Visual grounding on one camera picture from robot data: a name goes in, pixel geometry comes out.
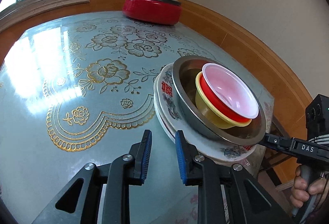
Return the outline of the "person right hand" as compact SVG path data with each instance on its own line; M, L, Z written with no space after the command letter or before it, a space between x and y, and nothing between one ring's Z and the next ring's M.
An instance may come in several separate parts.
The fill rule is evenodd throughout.
M326 177L323 177L308 184L301 176L301 166L298 166L295 170L295 178L291 193L290 200L293 207L301 208L311 196L315 196L316 206L319 208L327 198L328 181Z

